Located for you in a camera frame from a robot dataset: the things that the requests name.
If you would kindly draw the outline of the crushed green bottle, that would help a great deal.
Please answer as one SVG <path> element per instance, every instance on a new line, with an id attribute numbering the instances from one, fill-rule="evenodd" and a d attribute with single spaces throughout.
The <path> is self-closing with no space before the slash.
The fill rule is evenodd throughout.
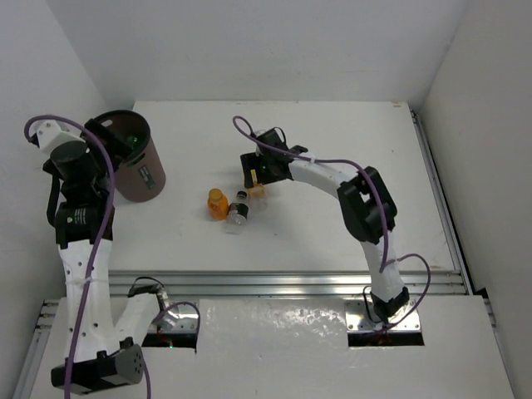
<path id="1" fill-rule="evenodd" d="M 129 135 L 126 137 L 126 144 L 132 149 L 136 149 L 141 144 L 141 139 L 135 135 Z"/>

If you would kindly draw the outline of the clear bottle yellow cap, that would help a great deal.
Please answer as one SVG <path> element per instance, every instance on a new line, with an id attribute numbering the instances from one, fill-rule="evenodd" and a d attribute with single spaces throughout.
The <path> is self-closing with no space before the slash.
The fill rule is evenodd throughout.
<path id="1" fill-rule="evenodd" d="M 248 189 L 248 197 L 250 208 L 254 212 L 262 212 L 267 208 L 267 193 L 262 184 L 259 183 L 257 172 L 255 169 L 251 170 L 252 187 Z"/>

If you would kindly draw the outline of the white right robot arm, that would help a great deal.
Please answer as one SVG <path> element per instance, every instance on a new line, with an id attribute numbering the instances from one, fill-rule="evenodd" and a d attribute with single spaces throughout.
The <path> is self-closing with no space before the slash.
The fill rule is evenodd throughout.
<path id="1" fill-rule="evenodd" d="M 248 138 L 256 149 L 240 156 L 246 188 L 291 180 L 338 201 L 343 223 L 367 261 L 374 313 L 387 323 L 407 304 L 409 292 L 392 258 L 397 207 L 379 172 L 371 166 L 345 170 L 342 160 L 318 159 L 300 145 L 289 148 L 274 129 Z"/>

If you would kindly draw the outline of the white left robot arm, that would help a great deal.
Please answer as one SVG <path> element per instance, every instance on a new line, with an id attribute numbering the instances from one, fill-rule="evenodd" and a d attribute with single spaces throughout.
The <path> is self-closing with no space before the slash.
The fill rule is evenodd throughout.
<path id="1" fill-rule="evenodd" d="M 103 145 L 86 129 L 46 118 L 37 142 L 52 176 L 49 221 L 66 280 L 66 359 L 51 371 L 66 397 L 135 385 L 147 378 L 142 343 L 162 309 L 158 283 L 134 289 L 115 320 L 109 262 L 113 244 L 115 176 Z"/>

